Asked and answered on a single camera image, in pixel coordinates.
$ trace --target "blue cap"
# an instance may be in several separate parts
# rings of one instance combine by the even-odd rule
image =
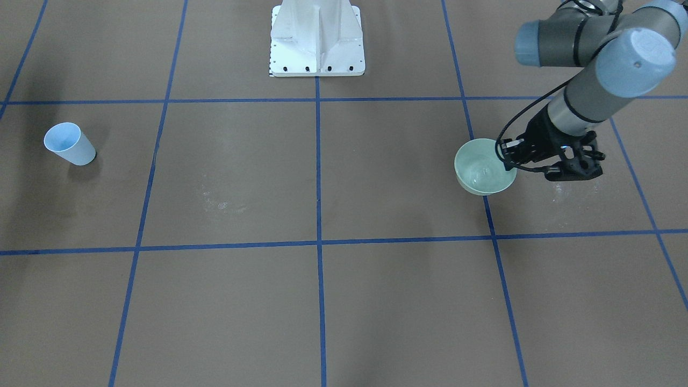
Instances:
[[[600,51],[595,73],[609,93],[635,98],[654,89],[675,66],[676,52],[665,37],[647,28],[633,28]]]
[[[540,31],[540,21],[529,21],[521,26],[516,34],[514,52],[516,60],[525,66],[540,67],[540,44],[538,35]]]
[[[680,30],[679,41],[683,38],[683,35],[688,30],[688,12],[686,12],[682,5],[671,0],[653,0],[638,9],[646,7],[660,8],[673,16]]]

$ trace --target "robotic arm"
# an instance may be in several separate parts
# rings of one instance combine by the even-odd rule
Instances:
[[[548,19],[524,24],[515,44],[523,65],[584,67],[576,76],[531,103],[497,138],[506,170],[542,172],[550,181],[589,180],[602,174],[605,155],[593,127],[636,97],[648,93],[676,64],[675,48],[688,30],[688,0],[653,0],[621,16],[623,0],[567,0]],[[527,109],[558,93],[515,140],[502,139]],[[572,157],[566,155],[567,148]],[[526,163],[559,157],[553,165]]]

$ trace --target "white bracket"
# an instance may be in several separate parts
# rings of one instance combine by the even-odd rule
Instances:
[[[365,72],[361,10],[349,0],[283,0],[272,9],[271,76]]]

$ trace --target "light blue cup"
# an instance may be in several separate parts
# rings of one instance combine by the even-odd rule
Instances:
[[[463,144],[454,157],[454,172],[461,187],[480,196],[501,192],[516,179],[516,169],[504,169],[495,153],[495,141],[490,138]]]
[[[96,157],[96,149],[79,126],[73,123],[51,127],[43,138],[43,144],[49,151],[74,165],[86,165]]]

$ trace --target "white plastic base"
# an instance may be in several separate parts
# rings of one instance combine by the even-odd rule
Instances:
[[[361,10],[348,0],[326,1],[329,3],[322,7],[327,10],[303,0],[286,9],[285,3],[272,9],[270,76],[363,75]],[[333,6],[341,11],[333,12]],[[334,15],[334,20],[326,15]]]

